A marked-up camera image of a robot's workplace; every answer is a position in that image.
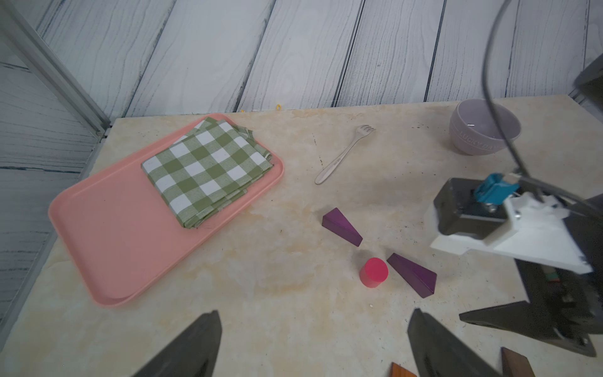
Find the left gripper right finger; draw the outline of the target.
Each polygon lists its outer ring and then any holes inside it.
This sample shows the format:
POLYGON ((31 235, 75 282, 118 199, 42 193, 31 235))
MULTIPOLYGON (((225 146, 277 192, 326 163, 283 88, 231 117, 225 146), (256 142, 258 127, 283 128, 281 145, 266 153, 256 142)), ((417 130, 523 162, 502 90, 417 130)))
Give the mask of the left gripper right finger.
POLYGON ((499 376, 445 326, 421 309, 408 322, 408 338, 419 376, 499 376))

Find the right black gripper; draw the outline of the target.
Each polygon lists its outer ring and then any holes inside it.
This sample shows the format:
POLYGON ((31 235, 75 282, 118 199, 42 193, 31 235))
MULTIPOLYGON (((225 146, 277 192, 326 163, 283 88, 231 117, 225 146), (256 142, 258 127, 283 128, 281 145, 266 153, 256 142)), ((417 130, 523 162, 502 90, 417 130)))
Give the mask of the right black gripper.
POLYGON ((459 319, 595 358, 589 335, 602 333, 602 221, 574 214, 564 223, 592 272, 577 274, 517 259, 529 300, 472 310, 459 319))

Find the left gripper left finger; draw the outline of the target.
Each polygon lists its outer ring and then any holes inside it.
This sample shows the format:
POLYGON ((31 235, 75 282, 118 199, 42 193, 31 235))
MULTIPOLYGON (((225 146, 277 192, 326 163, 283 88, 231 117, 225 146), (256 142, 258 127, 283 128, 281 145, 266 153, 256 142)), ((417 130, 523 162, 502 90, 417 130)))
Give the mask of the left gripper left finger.
POLYGON ((212 376, 221 343, 219 312, 203 314, 134 376, 212 376))

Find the purple wedge block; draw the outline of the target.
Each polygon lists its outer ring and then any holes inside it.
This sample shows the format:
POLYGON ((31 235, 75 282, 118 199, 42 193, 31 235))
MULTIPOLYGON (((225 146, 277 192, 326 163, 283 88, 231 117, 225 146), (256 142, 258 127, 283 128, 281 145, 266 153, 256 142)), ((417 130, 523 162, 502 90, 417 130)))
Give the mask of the purple wedge block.
POLYGON ((322 226, 352 245, 361 246, 363 237, 337 207, 323 216, 322 226))
POLYGON ((396 253, 392 253, 387 262, 421 298, 427 298, 435 293, 437 274, 434 271, 396 253))

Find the pink cylinder block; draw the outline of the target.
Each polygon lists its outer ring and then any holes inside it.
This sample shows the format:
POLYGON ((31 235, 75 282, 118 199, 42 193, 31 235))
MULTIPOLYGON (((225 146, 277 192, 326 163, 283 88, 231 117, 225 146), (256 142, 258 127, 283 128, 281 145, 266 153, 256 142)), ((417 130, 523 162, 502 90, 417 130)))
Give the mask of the pink cylinder block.
POLYGON ((388 265, 379 258, 371 258, 361 268, 359 277, 365 287, 376 288, 389 277, 388 265))

